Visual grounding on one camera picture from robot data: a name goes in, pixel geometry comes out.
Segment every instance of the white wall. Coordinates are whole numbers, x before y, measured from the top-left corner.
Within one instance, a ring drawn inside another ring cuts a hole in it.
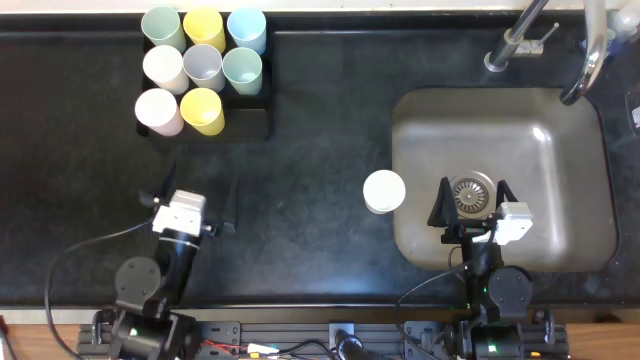
[[[628,0],[605,0],[618,9]],[[267,11],[328,10],[513,10],[530,0],[0,0],[0,13],[144,12],[168,5],[187,10],[203,4],[220,11],[253,6]],[[551,0],[545,9],[581,9],[582,0]]]

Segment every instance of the sink drain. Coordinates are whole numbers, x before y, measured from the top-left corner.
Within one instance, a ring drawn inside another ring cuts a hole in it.
[[[474,214],[484,209],[489,203],[487,187],[476,179],[460,179],[453,186],[453,196],[458,209]]]

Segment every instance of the wooden table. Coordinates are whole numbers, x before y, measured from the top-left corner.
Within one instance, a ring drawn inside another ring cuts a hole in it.
[[[62,338],[75,348],[78,326],[57,327]],[[11,339],[21,360],[67,360],[46,325],[13,325]],[[568,325],[573,360],[612,360],[640,358],[640,325],[570,324]]]

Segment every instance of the faucet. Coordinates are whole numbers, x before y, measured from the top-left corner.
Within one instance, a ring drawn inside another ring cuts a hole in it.
[[[490,71],[501,72],[507,68],[511,57],[540,56],[543,42],[558,27],[554,25],[540,41],[524,40],[524,34],[549,0],[533,0],[516,24],[504,32],[495,51],[487,53],[484,64]],[[604,0],[583,0],[587,23],[587,51],[578,79],[560,94],[560,101],[573,105],[595,81],[607,53],[607,17]]]

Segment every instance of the sink basin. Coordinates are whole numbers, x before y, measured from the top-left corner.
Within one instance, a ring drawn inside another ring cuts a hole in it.
[[[531,271],[599,269],[617,246],[600,119],[584,98],[573,106],[557,89],[423,89],[393,111],[393,170],[407,196],[394,212],[395,240],[426,269],[446,269],[453,245],[427,226],[447,176],[463,217],[495,210],[506,180],[534,215],[519,240],[502,247],[506,264]],[[454,252],[453,263],[461,259]]]

